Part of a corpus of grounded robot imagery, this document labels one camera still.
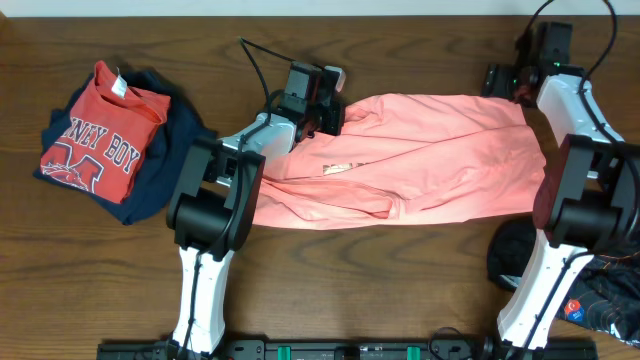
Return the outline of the pink t-shirt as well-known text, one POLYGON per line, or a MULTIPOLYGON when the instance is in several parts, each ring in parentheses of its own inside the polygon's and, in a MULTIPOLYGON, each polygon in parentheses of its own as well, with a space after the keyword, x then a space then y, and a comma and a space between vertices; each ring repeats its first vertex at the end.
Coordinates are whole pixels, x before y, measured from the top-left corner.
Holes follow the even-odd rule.
POLYGON ((372 96, 347 108, 339 135, 317 134, 266 166, 254 221, 335 230, 526 213, 545 164, 509 101, 372 96))

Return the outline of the black patterned garment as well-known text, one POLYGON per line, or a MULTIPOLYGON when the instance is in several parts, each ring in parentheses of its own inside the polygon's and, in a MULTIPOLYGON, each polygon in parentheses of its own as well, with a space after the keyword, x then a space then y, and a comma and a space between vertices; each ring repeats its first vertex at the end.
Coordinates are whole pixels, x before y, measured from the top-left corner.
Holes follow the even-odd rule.
MULTIPOLYGON (((488 278, 513 292, 533 251, 536 229, 529 217, 503 223, 487 253, 488 278)), ((639 239, 586 265, 556 317, 639 346, 639 239)))

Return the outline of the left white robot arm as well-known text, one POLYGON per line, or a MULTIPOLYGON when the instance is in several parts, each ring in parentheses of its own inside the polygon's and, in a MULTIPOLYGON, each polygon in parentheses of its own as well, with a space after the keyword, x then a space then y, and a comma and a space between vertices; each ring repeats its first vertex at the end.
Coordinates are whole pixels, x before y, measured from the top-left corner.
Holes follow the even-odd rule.
POLYGON ((268 94, 250 125, 191 145, 167 213, 183 271, 168 358, 213 358, 225 332, 230 264, 252 227, 264 168, 316 133, 340 133, 345 107, 337 95, 345 78, 339 67, 294 61, 285 88, 268 94))

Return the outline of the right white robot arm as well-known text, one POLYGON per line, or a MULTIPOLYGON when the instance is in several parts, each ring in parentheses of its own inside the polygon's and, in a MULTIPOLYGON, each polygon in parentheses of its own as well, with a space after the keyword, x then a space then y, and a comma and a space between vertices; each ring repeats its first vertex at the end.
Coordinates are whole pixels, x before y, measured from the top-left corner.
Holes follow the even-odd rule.
POLYGON ((559 145, 531 217, 503 224, 487 258, 491 280, 513 295, 484 354, 543 359, 556 314, 587 315, 569 296, 576 280, 597 256, 630 245, 639 229, 639 148, 611 129, 580 67, 492 65, 482 94, 539 109, 559 145))

